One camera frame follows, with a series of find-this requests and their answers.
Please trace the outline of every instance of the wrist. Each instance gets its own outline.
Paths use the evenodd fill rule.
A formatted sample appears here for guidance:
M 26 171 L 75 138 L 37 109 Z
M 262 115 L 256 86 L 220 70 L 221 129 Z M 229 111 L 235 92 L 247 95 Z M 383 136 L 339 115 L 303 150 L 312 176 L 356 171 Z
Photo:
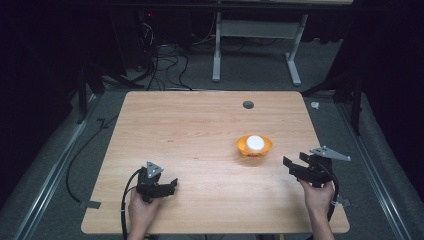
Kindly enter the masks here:
M 128 234 L 128 240 L 143 240 L 145 235 L 146 231 L 144 230 L 132 229 Z
M 327 221 L 328 211 L 325 209 L 308 209 L 308 213 L 311 219 Z

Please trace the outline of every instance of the dark background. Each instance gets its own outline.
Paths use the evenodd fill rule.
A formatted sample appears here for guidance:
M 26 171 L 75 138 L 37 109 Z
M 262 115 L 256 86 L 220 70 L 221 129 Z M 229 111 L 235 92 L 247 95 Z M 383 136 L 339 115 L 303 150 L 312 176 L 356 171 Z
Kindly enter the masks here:
M 424 144 L 421 126 L 424 119 L 420 114 L 424 103 L 421 97 L 424 19 L 417 2 L 355 1 L 356 6 L 384 3 L 388 8 L 384 13 L 355 16 L 337 12 L 311 14 L 303 41 L 320 38 L 325 44 L 345 39 L 328 79 L 360 64 L 362 70 L 358 75 L 375 117 L 423 199 L 420 181 L 424 167 L 419 149 Z M 132 58 L 126 54 L 131 51 L 119 45 L 120 41 L 132 41 L 128 36 L 137 37 L 131 31 L 124 34 L 127 39 L 117 35 L 119 26 L 125 22 L 133 24 L 122 16 L 122 12 L 70 8 L 47 0 L 1 5 L 0 205 L 7 200 L 43 143 L 69 114 L 72 108 L 69 99 L 78 87 L 82 66 L 95 62 L 122 74 L 134 62 L 142 65 L 143 59 Z M 210 22 L 204 22 L 203 13 L 180 11 L 161 15 L 157 12 L 154 17 L 161 36 L 185 48 L 190 46 L 192 32 L 199 36 L 207 34 L 210 26 Z M 132 44 L 126 46 L 143 51 Z

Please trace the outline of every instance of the metal rail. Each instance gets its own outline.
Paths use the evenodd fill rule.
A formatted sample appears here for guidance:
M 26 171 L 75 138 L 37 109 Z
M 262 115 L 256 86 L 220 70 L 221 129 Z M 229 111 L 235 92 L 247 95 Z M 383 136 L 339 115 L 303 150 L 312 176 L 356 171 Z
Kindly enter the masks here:
M 93 94 L 91 95 L 91 98 L 89 101 L 90 102 L 94 101 L 94 103 L 87 114 L 87 118 L 85 119 L 88 119 L 88 116 L 91 115 L 91 113 L 93 112 L 95 108 L 95 105 L 99 102 L 99 98 L 96 99 Z M 56 188 L 60 183 L 60 180 L 62 179 L 64 173 L 66 173 L 66 169 L 69 166 L 70 161 L 72 159 L 69 156 L 72 153 L 72 150 L 74 149 L 74 146 L 86 125 L 87 125 L 87 121 L 84 120 L 81 124 L 79 124 L 76 127 L 74 134 L 72 135 L 72 137 L 66 144 L 65 149 L 63 150 L 61 156 L 59 157 L 57 162 L 53 165 L 52 169 L 50 170 L 50 173 L 46 177 L 46 180 L 44 181 L 44 184 L 41 187 L 40 192 L 38 193 L 25 219 L 23 220 L 23 222 L 21 223 L 21 226 L 19 227 L 18 231 L 13 237 L 14 240 L 31 239 L 31 236 L 34 233 L 35 229 L 37 228 L 37 225 L 40 222 L 44 214 L 44 211 L 49 205 L 50 200 L 53 197 L 53 194 L 55 193 Z
M 362 138 L 357 136 L 353 128 L 350 126 L 350 115 L 347 107 L 344 104 L 337 104 L 336 106 L 346 124 L 347 129 L 349 129 L 349 132 L 352 135 L 352 139 L 355 141 L 359 153 L 361 154 L 362 164 L 366 170 L 365 172 L 370 180 L 372 188 L 375 191 L 375 195 L 380 202 L 381 208 L 383 209 L 387 220 L 396 235 L 396 238 L 401 240 L 412 240 L 411 235 L 399 214 L 397 206 L 387 190 L 384 181 L 381 179 L 379 170 L 375 167 Z

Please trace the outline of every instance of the gray carpet floor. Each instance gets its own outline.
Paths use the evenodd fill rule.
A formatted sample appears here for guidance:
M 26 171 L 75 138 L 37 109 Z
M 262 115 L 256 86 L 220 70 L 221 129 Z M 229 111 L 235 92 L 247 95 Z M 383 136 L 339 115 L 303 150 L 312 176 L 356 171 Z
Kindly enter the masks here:
M 211 45 L 198 45 L 190 51 L 175 50 L 172 46 L 164 47 L 161 50 L 163 58 L 159 61 L 160 68 L 156 78 L 152 80 L 151 90 L 187 90 L 184 86 L 189 86 L 195 90 L 303 91 L 325 79 L 340 43 L 301 43 L 296 56 L 302 80 L 300 87 L 291 84 L 287 66 L 283 62 L 283 54 L 291 47 L 289 41 L 249 39 L 249 43 L 243 48 L 240 46 L 240 43 L 234 41 L 224 43 L 219 83 L 211 80 Z M 181 55 L 189 59 L 187 69 L 181 77 L 184 86 L 179 84 L 178 78 L 185 67 L 185 57 Z M 176 61 L 176 66 L 167 68 Z M 137 74 L 131 70 L 129 72 L 129 76 Z M 96 95 L 91 101 L 92 111 L 78 135 L 75 132 L 81 125 L 76 122 L 80 115 L 77 108 L 73 110 L 44 144 L 31 168 L 1 210 L 0 239 L 13 239 L 20 232 L 21 224 L 46 178 L 73 136 L 76 144 L 69 157 L 77 157 L 70 171 L 70 187 L 77 196 L 89 200 L 113 133 L 114 122 L 88 145 L 85 144 L 98 131 L 101 124 L 98 119 L 107 121 L 119 114 L 125 94 L 131 90 L 134 89 L 106 84 L 106 92 Z M 349 108 L 349 104 L 335 104 L 332 94 L 331 91 L 319 92 L 304 98 L 304 101 L 320 143 L 350 155 L 353 159 L 351 162 L 334 162 L 334 171 L 341 185 L 340 195 L 350 202 L 345 207 L 350 230 L 336 235 L 336 239 L 424 239 L 424 224 L 421 220 L 424 214 L 423 204 L 384 140 L 366 96 L 361 106 L 361 136 L 358 137 L 351 134 L 350 126 L 343 115 L 343 109 Z M 310 106 L 312 101 L 320 103 L 319 109 Z M 383 207 L 378 189 L 372 184 L 358 141 L 363 142 L 367 156 L 379 170 L 379 176 L 391 197 L 391 204 L 396 206 L 402 222 L 393 225 L 387 217 L 391 213 Z M 20 236 L 19 239 L 122 239 L 121 235 L 87 235 L 81 231 L 85 210 L 79 208 L 69 196 L 63 175 L 59 177 L 46 208 L 40 210 L 42 215 L 34 222 L 32 231 L 27 231 L 28 238 Z M 407 229 L 407 238 L 400 237 L 394 230 L 401 224 Z M 288 240 L 297 240 L 306 239 L 309 234 L 284 236 Z

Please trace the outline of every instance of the metal bracket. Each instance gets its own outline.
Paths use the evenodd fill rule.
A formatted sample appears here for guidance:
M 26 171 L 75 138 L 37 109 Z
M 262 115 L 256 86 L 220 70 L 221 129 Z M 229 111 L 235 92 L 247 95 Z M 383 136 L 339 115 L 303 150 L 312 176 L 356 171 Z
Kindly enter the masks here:
M 163 168 L 159 167 L 158 165 L 147 161 L 147 177 L 148 178 L 153 178 L 156 175 L 160 174 L 161 172 L 163 172 Z
M 348 198 L 343 198 L 342 196 L 339 196 L 337 198 L 337 202 L 341 204 L 343 207 L 350 207 L 352 205 L 352 203 L 350 202 Z
M 350 161 L 350 156 L 345 156 L 341 153 L 338 153 L 334 150 L 331 150 L 327 148 L 326 146 L 323 146 L 321 148 L 314 148 L 309 150 L 311 153 L 316 154 L 321 157 L 336 159 L 336 160 L 343 160 L 343 161 Z

